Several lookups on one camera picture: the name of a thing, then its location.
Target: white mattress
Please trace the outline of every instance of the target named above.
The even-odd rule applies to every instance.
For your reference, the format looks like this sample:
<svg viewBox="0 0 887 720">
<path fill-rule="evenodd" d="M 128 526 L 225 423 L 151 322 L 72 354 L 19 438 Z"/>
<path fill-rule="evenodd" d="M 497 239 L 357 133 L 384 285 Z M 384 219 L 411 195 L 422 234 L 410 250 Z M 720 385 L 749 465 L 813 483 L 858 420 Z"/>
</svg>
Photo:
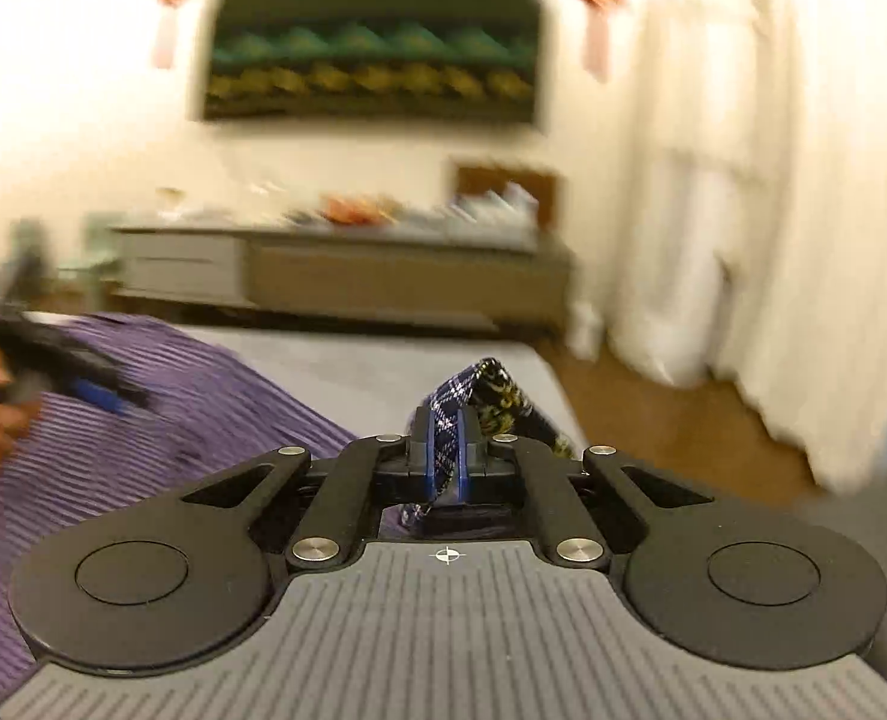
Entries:
<svg viewBox="0 0 887 720">
<path fill-rule="evenodd" d="M 45 322 L 72 317 L 37 314 Z M 586 445 L 550 365 L 523 343 L 442 341 L 181 327 L 219 344 L 267 379 L 358 436 L 401 433 L 419 402 L 481 357 L 496 357 L 577 447 Z"/>
</svg>

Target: plaid cloth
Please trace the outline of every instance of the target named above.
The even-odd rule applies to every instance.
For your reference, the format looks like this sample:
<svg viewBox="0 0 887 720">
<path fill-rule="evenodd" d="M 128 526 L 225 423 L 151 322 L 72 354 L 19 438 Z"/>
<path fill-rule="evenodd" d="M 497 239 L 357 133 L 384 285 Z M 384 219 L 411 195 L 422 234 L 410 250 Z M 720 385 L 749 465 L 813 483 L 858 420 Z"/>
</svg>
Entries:
<svg viewBox="0 0 887 720">
<path fill-rule="evenodd" d="M 533 406 L 533 402 L 513 381 L 502 362 L 486 357 L 464 368 L 438 386 L 423 402 L 430 408 L 435 424 L 435 483 L 440 497 L 454 479 L 459 456 L 456 420 L 461 406 L 472 406 L 480 420 L 484 437 L 514 433 L 527 439 L 544 442 L 561 458 L 574 458 L 573 442 L 560 433 Z M 418 529 L 430 506 L 404 504 L 395 507 L 399 524 L 405 532 Z M 385 517 L 387 530 L 392 531 L 392 517 Z"/>
</svg>

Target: white curtain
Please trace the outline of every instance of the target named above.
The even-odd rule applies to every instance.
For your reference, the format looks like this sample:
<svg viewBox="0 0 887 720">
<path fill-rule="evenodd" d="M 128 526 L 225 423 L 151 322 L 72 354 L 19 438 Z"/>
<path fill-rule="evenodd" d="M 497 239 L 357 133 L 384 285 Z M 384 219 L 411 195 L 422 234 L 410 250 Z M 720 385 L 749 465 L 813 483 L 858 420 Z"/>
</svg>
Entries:
<svg viewBox="0 0 887 720">
<path fill-rule="evenodd" d="M 657 381 L 705 375 L 734 213 L 757 185 L 753 0 L 646 0 L 630 129 L 632 223 L 609 338 Z"/>
<path fill-rule="evenodd" d="M 887 0 L 790 1 L 787 183 L 720 365 L 821 485 L 849 490 L 887 430 Z"/>
<path fill-rule="evenodd" d="M 744 98 L 753 154 L 744 172 L 733 154 L 718 166 L 731 189 L 704 214 L 717 221 L 696 223 L 704 234 L 720 226 L 701 251 L 731 278 L 720 342 L 705 357 L 773 435 L 806 448 L 821 485 L 852 490 L 876 471 L 887 431 L 887 0 L 751 2 L 761 25 L 756 91 Z M 641 82 L 641 95 L 654 88 Z M 676 93 L 693 95 L 683 83 Z M 661 170 L 639 153 L 636 227 L 653 201 L 639 176 Z M 688 167 L 690 207 L 712 194 L 693 190 L 699 164 Z M 670 218 L 686 250 L 697 232 Z M 627 252 L 617 327 L 647 247 L 665 251 L 666 239 Z"/>
</svg>

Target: wooden floor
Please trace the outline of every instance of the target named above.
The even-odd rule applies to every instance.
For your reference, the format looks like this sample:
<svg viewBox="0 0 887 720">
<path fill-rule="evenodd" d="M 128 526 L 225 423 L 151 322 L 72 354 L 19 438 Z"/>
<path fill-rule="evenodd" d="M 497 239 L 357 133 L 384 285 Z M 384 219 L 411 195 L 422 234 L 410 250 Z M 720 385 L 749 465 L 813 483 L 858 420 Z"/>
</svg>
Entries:
<svg viewBox="0 0 887 720">
<path fill-rule="evenodd" d="M 63 293 L 48 296 L 37 308 L 75 314 L 82 305 L 72 293 Z M 205 308 L 190 308 L 178 317 L 172 304 L 146 301 L 113 308 L 200 324 L 374 331 L 372 324 L 358 327 L 322 320 L 308 326 L 306 320 L 282 314 L 229 316 Z M 384 327 L 382 332 L 393 334 L 394 330 Z M 819 494 L 805 455 L 771 440 L 759 415 L 742 403 L 733 384 L 709 382 L 696 389 L 669 389 L 629 370 L 606 349 L 598 362 L 589 364 L 576 360 L 559 343 L 543 340 L 533 346 L 555 370 L 590 442 L 617 446 L 653 466 L 774 506 L 790 506 Z"/>
</svg>

